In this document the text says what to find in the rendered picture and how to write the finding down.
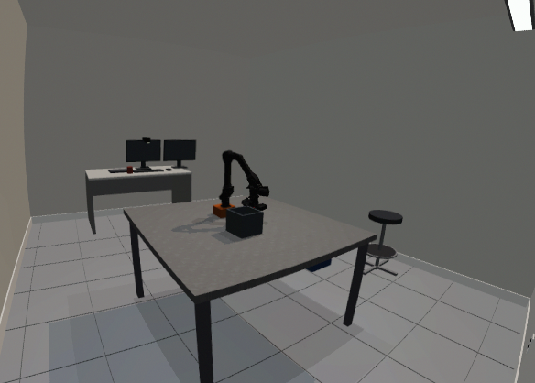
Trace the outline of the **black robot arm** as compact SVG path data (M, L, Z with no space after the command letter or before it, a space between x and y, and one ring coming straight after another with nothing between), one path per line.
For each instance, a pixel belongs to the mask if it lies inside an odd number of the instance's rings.
M231 162L232 160L237 160L241 168L243 169L244 173L246 174L247 180L249 185L246 187L249 189L249 195L250 196L269 196L269 188L268 186L262 186L261 182L259 181L259 177L249 168L246 161L244 160L243 156L241 154L237 154L233 152L232 150L226 150L223 152L223 160L224 160L224 186L223 186L223 193L219 196L220 200L222 200L222 208L228 208L231 207L229 205L229 197L233 194L234 186L231 185ZM253 207L254 201L252 198L249 200L246 197L246 200L243 202L243 206L249 206Z

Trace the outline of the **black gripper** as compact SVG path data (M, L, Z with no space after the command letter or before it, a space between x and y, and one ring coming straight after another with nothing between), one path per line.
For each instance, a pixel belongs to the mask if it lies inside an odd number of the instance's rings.
M258 195L257 195L257 196L250 196L250 195L249 195L249 196L248 196L249 200L251 200L250 198L252 198L253 201L254 201L254 205L253 205L252 208L255 207L254 209L257 209L257 210L259 210L259 211L263 211L263 210L267 209L267 206L266 206L265 204L263 204L263 203L259 204L258 197L259 197ZM246 200L246 199L242 200L242 201L241 201L241 204L243 204L243 202L244 202L245 200Z

